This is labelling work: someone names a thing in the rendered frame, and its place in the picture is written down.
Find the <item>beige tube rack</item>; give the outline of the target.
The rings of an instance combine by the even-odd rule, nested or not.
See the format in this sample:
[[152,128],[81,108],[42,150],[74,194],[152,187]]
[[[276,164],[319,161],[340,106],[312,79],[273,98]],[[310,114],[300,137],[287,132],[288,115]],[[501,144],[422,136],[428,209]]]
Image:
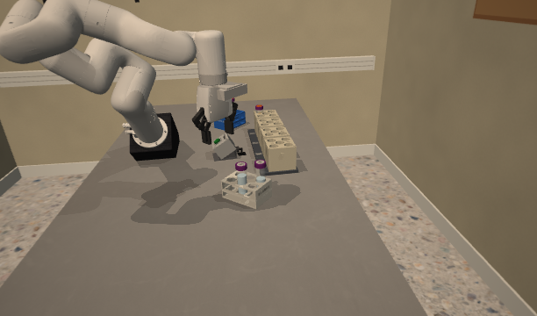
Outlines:
[[[247,179],[247,184],[245,185],[238,184],[237,171],[227,176],[222,185],[222,196],[233,202],[257,209],[272,197],[272,179],[266,177],[264,183],[257,183],[255,174],[247,172],[247,176],[254,176],[254,179]],[[249,185],[255,187],[252,189],[248,187]],[[256,185],[258,185],[257,188]],[[247,193],[245,195],[240,194],[238,192],[238,187],[247,190]]]

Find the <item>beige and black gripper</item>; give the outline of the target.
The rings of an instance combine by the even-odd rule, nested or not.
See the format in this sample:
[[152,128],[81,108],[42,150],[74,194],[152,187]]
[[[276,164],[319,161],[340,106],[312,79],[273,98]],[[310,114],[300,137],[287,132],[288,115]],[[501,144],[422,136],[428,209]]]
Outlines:
[[[200,84],[200,83],[199,83]],[[232,99],[223,101],[218,100],[215,85],[198,85],[197,86],[197,114],[193,117],[192,122],[201,130],[202,141],[205,144],[211,144],[211,131],[209,128],[212,122],[225,118],[225,133],[234,134],[233,121],[235,120],[238,104]],[[201,123],[200,123],[200,120]],[[206,126],[204,126],[206,122]]]

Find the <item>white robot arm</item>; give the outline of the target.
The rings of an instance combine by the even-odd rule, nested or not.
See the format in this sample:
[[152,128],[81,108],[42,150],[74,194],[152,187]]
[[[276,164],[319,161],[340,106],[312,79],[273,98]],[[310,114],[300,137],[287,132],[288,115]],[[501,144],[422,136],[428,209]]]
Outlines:
[[[81,34],[94,38],[84,53],[74,48]],[[0,54],[5,59],[19,64],[39,61],[95,94],[106,93],[122,68],[111,106],[128,122],[123,127],[132,130],[125,133],[131,133],[138,145],[158,147],[168,127],[148,101],[156,71],[129,50],[175,66],[197,58],[199,83],[219,88],[218,100],[247,94],[246,83],[227,81],[221,31],[172,32],[98,0],[46,0],[44,6],[37,0],[19,0],[0,26]]]

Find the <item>beige bucket adapter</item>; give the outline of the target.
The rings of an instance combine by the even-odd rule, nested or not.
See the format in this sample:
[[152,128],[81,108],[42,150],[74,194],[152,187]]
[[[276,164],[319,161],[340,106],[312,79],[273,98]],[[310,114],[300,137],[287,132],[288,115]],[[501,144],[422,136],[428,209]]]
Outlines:
[[262,111],[262,113],[256,113],[256,111],[254,111],[254,130],[255,130],[256,136],[257,136],[257,119],[270,119],[270,118],[279,118],[276,110]]
[[265,159],[264,139],[290,137],[285,126],[261,128],[261,151]]
[[257,119],[257,136],[261,146],[261,128],[284,126],[280,118],[259,118]]
[[291,137],[264,139],[264,147],[268,172],[297,169],[297,147]]

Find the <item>blue tube rack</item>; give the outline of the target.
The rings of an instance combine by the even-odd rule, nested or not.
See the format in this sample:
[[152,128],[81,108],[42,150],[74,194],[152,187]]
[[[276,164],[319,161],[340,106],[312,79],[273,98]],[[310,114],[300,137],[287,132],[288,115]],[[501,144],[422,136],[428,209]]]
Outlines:
[[[235,120],[233,121],[233,129],[238,127],[238,126],[242,126],[242,125],[246,124],[246,114],[245,114],[244,111],[237,110],[236,115],[235,115],[234,118],[235,118]],[[225,118],[222,118],[222,119],[220,119],[218,121],[215,121],[214,122],[215,128],[225,130],[224,120],[225,120]]]

